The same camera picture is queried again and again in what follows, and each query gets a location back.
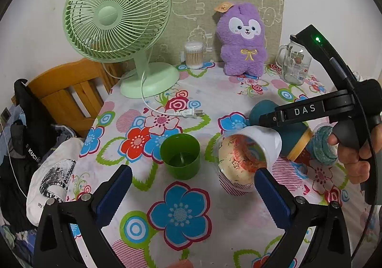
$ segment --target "white wall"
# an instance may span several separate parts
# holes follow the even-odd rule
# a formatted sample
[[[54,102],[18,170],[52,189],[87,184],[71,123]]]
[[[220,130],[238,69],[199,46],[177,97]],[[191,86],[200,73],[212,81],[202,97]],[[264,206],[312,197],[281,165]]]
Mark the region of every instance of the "white wall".
[[[10,105],[13,82],[81,58],[62,28],[65,0],[13,0],[0,21],[0,110]],[[281,42],[309,24],[350,67],[378,78],[382,68],[382,16],[373,0],[285,0]]]

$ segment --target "plush toy tag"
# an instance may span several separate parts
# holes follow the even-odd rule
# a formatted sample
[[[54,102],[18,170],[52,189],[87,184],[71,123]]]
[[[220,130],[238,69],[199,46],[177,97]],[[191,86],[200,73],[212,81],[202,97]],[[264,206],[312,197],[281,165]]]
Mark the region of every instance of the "plush toy tag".
[[[220,13],[225,13],[226,11],[228,11],[228,9],[230,9],[232,6],[234,5],[234,3],[231,3],[231,2],[223,2],[221,3],[219,6],[215,7],[215,11],[218,11]]]

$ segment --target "fan base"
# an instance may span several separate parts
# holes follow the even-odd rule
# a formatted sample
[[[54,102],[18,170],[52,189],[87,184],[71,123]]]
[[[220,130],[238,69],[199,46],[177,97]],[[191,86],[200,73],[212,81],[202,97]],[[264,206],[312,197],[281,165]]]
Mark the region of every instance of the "fan base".
[[[179,80],[179,71],[168,63],[149,63],[143,84],[144,97],[151,97],[170,89]],[[121,93],[128,98],[141,98],[141,78],[135,74],[121,82]]]

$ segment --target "wooden chair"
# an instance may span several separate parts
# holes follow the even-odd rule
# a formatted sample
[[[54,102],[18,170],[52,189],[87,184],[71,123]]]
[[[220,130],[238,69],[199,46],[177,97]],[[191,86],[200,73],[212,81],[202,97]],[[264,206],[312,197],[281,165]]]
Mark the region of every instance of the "wooden chair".
[[[120,71],[116,64],[108,64],[106,68],[119,77]],[[108,93],[118,82],[105,72],[101,63],[81,59],[47,70],[30,81],[28,87],[46,106],[56,123],[66,125],[82,137],[86,137],[104,104],[92,81],[98,77]],[[84,116],[67,90],[70,86],[74,87],[90,117]]]

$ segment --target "purple plush toy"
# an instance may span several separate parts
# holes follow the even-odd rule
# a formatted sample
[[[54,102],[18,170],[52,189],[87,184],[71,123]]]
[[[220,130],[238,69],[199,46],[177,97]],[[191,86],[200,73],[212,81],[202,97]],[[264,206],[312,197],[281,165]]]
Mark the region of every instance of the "purple plush toy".
[[[267,59],[264,31],[259,12],[251,3],[233,5],[220,18],[216,33],[223,44],[220,56],[226,75],[263,74]]]

